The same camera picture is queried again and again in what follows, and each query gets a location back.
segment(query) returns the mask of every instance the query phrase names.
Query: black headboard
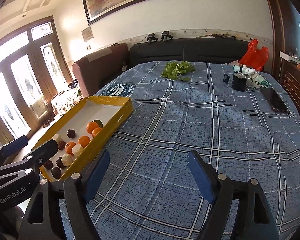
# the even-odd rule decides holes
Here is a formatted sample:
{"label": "black headboard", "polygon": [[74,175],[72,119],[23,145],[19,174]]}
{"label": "black headboard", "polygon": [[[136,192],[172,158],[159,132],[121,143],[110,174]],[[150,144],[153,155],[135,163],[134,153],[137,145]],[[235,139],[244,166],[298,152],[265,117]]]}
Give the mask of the black headboard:
{"label": "black headboard", "polygon": [[247,52],[248,42],[232,38],[187,38],[134,44],[130,48],[128,68],[151,61],[184,60],[230,63]]}

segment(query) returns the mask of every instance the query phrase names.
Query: dark purple fruit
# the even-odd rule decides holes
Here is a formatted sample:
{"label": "dark purple fruit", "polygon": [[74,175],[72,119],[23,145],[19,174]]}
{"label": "dark purple fruit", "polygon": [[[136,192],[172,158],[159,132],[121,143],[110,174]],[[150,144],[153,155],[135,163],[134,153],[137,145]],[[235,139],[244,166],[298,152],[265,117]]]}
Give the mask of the dark purple fruit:
{"label": "dark purple fruit", "polygon": [[51,170],[52,176],[55,179],[60,179],[61,178],[61,170],[58,167],[53,167]]}
{"label": "dark purple fruit", "polygon": [[47,160],[43,165],[47,170],[51,170],[53,167],[53,163],[50,160]]}
{"label": "dark purple fruit", "polygon": [[66,142],[65,141],[60,141],[58,148],[59,148],[59,150],[63,150],[65,148],[65,146],[66,146]]}
{"label": "dark purple fruit", "polygon": [[69,129],[67,131],[67,136],[71,139],[73,139],[75,137],[75,130]]}
{"label": "dark purple fruit", "polygon": [[60,168],[63,169],[65,166],[63,165],[62,161],[61,161],[62,157],[59,157],[56,161],[56,165]]}

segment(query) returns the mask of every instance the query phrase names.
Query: green leafy vegetable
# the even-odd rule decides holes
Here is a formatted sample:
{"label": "green leafy vegetable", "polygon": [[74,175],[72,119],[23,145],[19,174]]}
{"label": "green leafy vegetable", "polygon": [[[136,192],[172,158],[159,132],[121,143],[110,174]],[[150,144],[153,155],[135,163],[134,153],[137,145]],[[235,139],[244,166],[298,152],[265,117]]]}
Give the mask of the green leafy vegetable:
{"label": "green leafy vegetable", "polygon": [[[177,80],[179,75],[185,75],[194,71],[194,67],[187,61],[181,61],[180,63],[171,62],[167,63],[161,76],[173,80]],[[187,82],[191,80],[189,77],[180,78],[181,81]]]}
{"label": "green leafy vegetable", "polygon": [[191,80],[191,78],[189,77],[180,77],[179,80],[183,81],[183,82],[188,82]]}
{"label": "green leafy vegetable", "polygon": [[81,93],[81,90],[79,89],[78,92],[77,92],[77,97],[81,96],[82,93]]}

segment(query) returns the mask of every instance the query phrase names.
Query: glass door panel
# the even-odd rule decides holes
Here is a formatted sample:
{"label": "glass door panel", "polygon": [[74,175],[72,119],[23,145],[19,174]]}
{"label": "glass door panel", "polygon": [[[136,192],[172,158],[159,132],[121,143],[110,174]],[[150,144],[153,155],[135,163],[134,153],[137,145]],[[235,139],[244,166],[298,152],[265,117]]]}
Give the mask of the glass door panel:
{"label": "glass door panel", "polygon": [[67,89],[68,84],[60,68],[60,64],[57,60],[55,51],[52,46],[52,42],[40,47],[41,52],[49,70],[52,81],[58,92]]}
{"label": "glass door panel", "polygon": [[10,94],[2,72],[0,72],[0,117],[15,138],[31,131]]}
{"label": "glass door panel", "polygon": [[51,22],[41,24],[31,29],[31,35],[33,41],[51,33],[53,33]]}
{"label": "glass door panel", "polygon": [[47,106],[44,103],[44,96],[33,73],[28,55],[24,55],[12,63],[11,70],[25,102],[40,119],[47,112]]}
{"label": "glass door panel", "polygon": [[0,62],[11,55],[13,52],[17,51],[23,46],[26,46],[27,44],[29,44],[27,32],[13,37],[11,40],[0,46]]}

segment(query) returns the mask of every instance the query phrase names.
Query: peeled mandarin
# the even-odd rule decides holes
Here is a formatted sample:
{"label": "peeled mandarin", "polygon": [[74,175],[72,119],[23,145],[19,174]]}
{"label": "peeled mandarin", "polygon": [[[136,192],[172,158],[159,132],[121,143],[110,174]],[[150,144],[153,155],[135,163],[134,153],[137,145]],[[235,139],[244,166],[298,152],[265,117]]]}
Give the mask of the peeled mandarin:
{"label": "peeled mandarin", "polygon": [[71,154],[64,154],[61,157],[61,162],[63,163],[63,165],[66,166],[70,166],[73,163],[73,159],[72,159],[72,155]]}
{"label": "peeled mandarin", "polygon": [[81,144],[76,144],[73,148],[72,148],[72,154],[75,157],[78,157],[79,154],[83,151],[83,147],[81,146]]}
{"label": "peeled mandarin", "polygon": [[59,143],[62,141],[61,136],[58,135],[58,134],[55,134],[55,135],[52,137],[52,139],[55,140],[55,141],[58,143],[58,145],[59,145]]}

